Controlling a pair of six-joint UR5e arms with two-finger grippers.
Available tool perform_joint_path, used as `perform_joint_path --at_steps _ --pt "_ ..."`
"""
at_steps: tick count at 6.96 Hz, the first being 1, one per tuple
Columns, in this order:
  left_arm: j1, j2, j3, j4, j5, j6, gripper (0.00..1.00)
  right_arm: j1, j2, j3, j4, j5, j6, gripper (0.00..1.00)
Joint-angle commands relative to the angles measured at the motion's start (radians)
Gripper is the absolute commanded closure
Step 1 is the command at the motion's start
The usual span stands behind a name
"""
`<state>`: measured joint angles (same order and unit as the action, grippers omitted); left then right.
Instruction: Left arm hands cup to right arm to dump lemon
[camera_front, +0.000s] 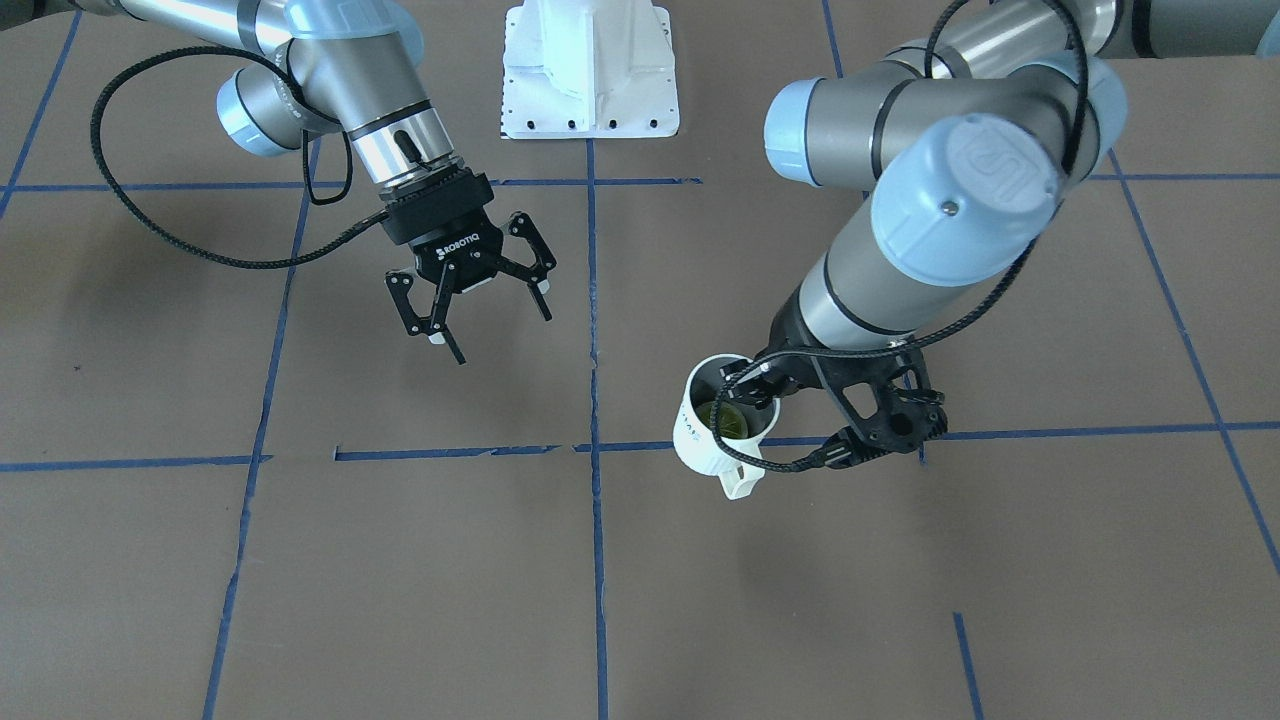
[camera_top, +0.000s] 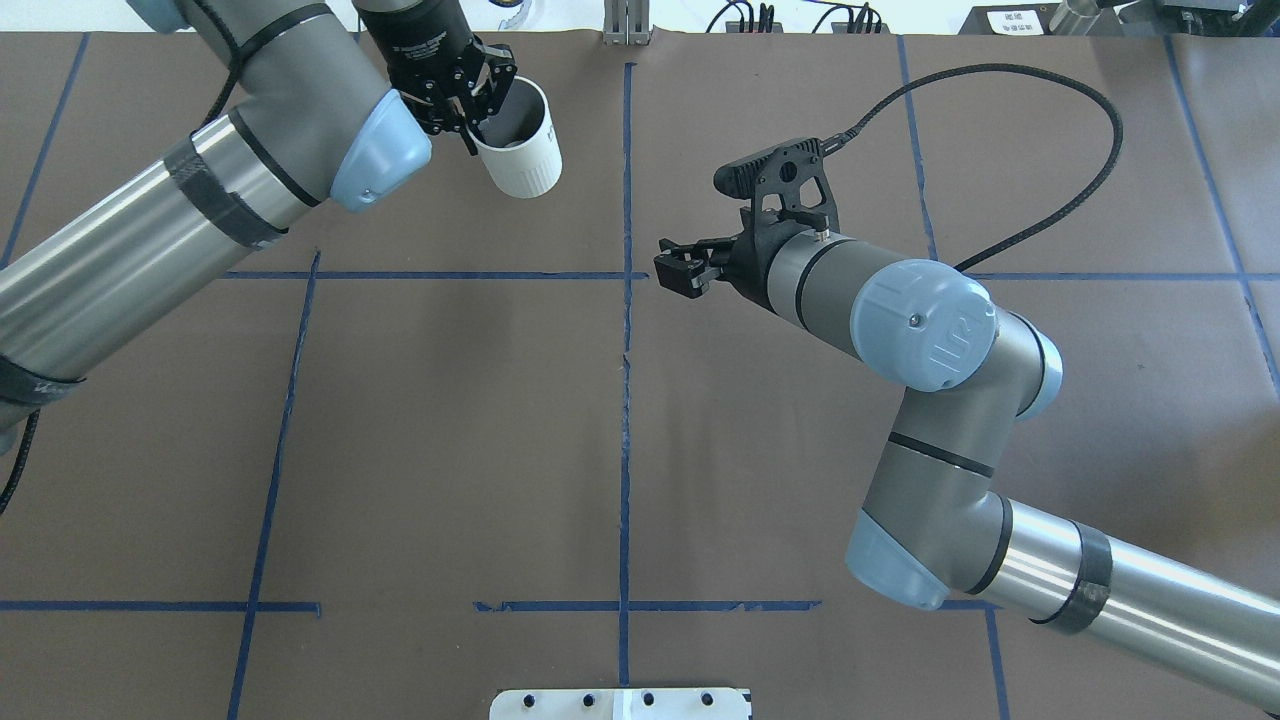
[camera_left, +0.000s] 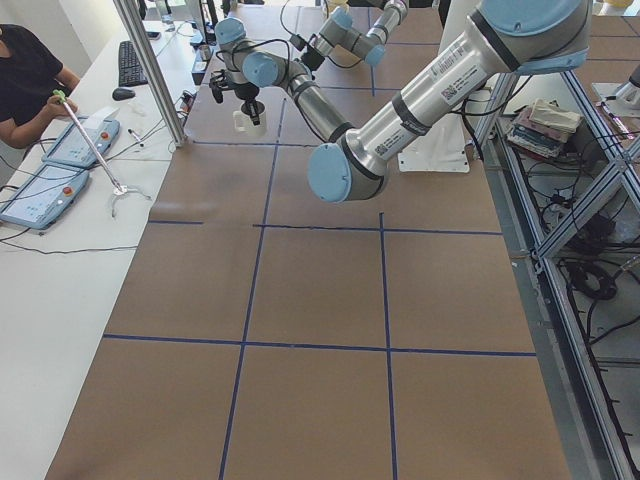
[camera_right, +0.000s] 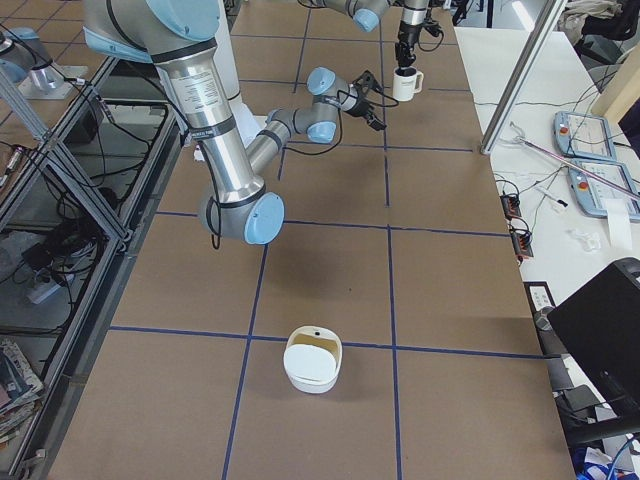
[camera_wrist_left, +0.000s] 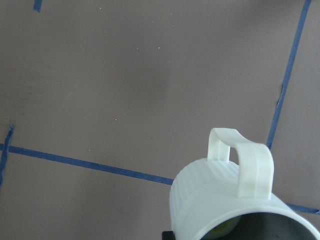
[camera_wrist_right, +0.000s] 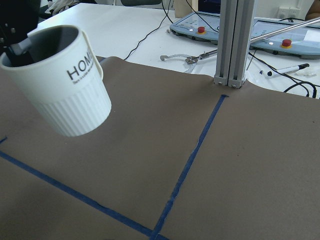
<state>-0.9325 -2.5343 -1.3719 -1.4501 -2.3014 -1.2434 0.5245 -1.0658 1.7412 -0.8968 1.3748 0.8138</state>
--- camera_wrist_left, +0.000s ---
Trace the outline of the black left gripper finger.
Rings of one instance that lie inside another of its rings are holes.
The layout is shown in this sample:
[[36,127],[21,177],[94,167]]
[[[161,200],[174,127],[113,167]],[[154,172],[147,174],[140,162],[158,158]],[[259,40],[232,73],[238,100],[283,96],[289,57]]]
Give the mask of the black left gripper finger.
[[175,235],[173,231],[163,231],[161,234],[162,240],[175,240]]

